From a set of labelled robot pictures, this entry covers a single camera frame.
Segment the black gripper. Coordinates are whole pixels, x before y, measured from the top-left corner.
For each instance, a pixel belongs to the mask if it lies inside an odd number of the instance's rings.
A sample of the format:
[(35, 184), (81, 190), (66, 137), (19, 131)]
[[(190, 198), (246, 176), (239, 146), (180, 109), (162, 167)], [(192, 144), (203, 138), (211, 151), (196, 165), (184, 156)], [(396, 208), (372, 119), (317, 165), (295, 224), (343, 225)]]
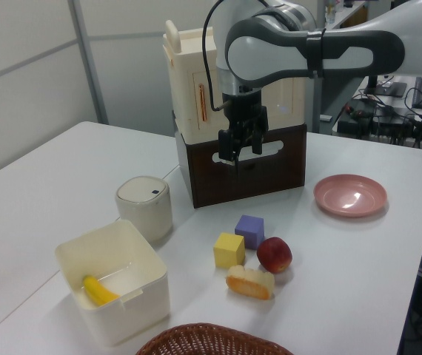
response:
[(229, 128), (218, 132), (218, 156), (235, 162), (234, 138), (252, 137), (252, 153), (262, 154), (263, 135), (268, 131), (267, 108), (262, 104), (261, 91), (245, 92), (243, 95), (223, 94), (224, 116)]

